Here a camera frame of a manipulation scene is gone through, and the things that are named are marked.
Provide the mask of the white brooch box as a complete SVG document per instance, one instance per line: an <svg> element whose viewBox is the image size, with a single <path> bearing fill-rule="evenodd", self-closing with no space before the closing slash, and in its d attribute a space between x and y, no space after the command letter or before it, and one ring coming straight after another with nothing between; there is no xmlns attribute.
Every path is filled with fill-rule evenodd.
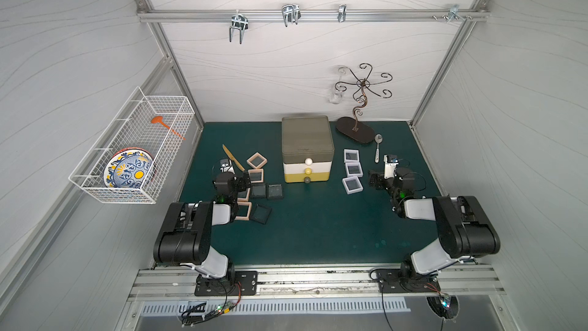
<svg viewBox="0 0 588 331"><path fill-rule="evenodd" d="M356 176L361 178L364 175L360 162L346 162L345 171L347 177Z"/></svg>
<svg viewBox="0 0 588 331"><path fill-rule="evenodd" d="M344 149L344 162L360 162L360 153L358 150Z"/></svg>
<svg viewBox="0 0 588 331"><path fill-rule="evenodd" d="M349 176L342 180L345 191L348 195L359 193L363 191L363 185L361 184L358 176Z"/></svg>

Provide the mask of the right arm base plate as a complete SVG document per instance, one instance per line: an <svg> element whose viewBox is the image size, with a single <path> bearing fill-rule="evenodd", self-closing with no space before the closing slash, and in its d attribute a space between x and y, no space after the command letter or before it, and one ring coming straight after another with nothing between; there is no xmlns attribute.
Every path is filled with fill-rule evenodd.
<svg viewBox="0 0 588 331"><path fill-rule="evenodd" d="M411 274L408 270L377 268L369 273L381 294L439 294L436 274Z"/></svg>

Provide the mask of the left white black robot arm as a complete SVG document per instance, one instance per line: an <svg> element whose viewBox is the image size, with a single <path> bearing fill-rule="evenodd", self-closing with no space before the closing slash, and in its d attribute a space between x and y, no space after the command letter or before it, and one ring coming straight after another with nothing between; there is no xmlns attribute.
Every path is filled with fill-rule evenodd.
<svg viewBox="0 0 588 331"><path fill-rule="evenodd" d="M218 173L213 180L217 197L209 202L173 202L153 246L157 264L187 267L205 279L234 284L234 265L212 247L212 228L237 219L238 196L251 186L248 173Z"/></svg>

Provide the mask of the three-tier drawer cabinet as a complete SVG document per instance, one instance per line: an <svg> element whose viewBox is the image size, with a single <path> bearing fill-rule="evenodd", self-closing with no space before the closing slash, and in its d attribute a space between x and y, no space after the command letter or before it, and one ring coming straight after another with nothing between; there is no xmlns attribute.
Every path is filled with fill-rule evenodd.
<svg viewBox="0 0 588 331"><path fill-rule="evenodd" d="M281 140L286 183L329 180L335 145L327 116L283 118Z"/></svg>

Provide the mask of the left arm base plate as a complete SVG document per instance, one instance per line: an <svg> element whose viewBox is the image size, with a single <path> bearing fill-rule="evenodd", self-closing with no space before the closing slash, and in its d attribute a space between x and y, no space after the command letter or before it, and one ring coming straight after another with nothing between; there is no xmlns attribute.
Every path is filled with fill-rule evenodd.
<svg viewBox="0 0 588 331"><path fill-rule="evenodd" d="M229 272L226 277L213 278L199 275L196 280L196 297L253 296L257 293L258 272Z"/></svg>

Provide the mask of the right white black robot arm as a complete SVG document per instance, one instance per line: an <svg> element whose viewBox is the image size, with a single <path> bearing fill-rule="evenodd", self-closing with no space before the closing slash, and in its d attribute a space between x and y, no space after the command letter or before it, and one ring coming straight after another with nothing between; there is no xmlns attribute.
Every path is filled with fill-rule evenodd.
<svg viewBox="0 0 588 331"><path fill-rule="evenodd" d="M369 185L389 195L392 211L401 219L433 222L437 238L409 254L398 277L420 280L444 268L498 254L501 241L493 224L474 196L417 197L413 171L396 169L390 176L370 171Z"/></svg>

